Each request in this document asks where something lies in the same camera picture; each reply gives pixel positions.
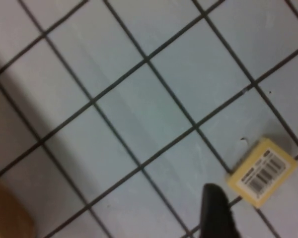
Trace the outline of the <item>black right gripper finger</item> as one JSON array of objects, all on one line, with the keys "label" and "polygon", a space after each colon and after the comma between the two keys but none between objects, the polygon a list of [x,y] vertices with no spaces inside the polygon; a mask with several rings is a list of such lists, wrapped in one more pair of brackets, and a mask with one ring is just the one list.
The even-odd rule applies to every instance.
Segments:
[{"label": "black right gripper finger", "polygon": [[223,189],[214,183],[207,183],[203,186],[200,237],[241,237],[230,209],[229,200]]}]

